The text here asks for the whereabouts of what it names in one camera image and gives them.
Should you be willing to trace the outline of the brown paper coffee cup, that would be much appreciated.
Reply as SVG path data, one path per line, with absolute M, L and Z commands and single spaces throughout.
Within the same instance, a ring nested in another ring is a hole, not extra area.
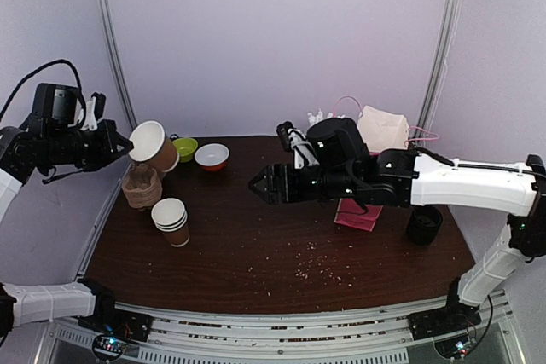
M 157 121 L 149 120 L 139 124 L 131 132 L 129 141 L 133 145 L 129 151 L 130 158 L 158 172 L 170 172 L 179 162 L 177 149 Z

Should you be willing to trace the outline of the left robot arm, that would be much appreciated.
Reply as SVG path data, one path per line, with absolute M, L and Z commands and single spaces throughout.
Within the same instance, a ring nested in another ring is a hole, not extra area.
M 77 87 L 41 83 L 32 110 L 19 127 L 1 130 L 1 211 L 9 208 L 34 171 L 45 183 L 61 179 L 56 168 L 72 165 L 77 173 L 98 171 L 128 154 L 132 142 L 102 118 L 105 95 L 95 93 L 82 108 Z M 1 285 L 1 335 L 13 328 L 56 318 L 80 317 L 87 327 L 117 332 L 123 324 L 113 292 L 94 280 L 64 285 Z

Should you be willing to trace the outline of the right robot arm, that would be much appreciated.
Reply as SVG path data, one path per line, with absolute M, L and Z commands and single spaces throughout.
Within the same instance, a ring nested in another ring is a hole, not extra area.
M 270 205 L 352 199 L 362 208 L 459 205 L 507 213 L 481 262 L 454 280 L 437 315 L 445 331 L 455 331 L 522 263 L 545 254 L 545 166 L 537 155 L 492 164 L 424 147 L 372 154 L 350 118 L 325 119 L 306 133 L 285 122 L 276 132 L 293 163 L 267 165 L 248 183 Z

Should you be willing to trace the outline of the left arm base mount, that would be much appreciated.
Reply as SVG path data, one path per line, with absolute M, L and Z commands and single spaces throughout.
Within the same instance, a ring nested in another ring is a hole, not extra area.
M 99 303 L 92 315 L 78 318 L 83 328 L 130 342 L 146 342 L 152 323 L 151 315 L 118 309 L 112 303 Z

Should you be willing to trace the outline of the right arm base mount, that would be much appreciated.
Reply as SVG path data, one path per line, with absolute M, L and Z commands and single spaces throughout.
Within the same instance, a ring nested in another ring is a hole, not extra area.
M 482 321 L 479 307 L 462 303 L 446 304 L 438 309 L 412 313 L 407 320 L 414 340 L 462 331 L 468 324 L 478 325 Z

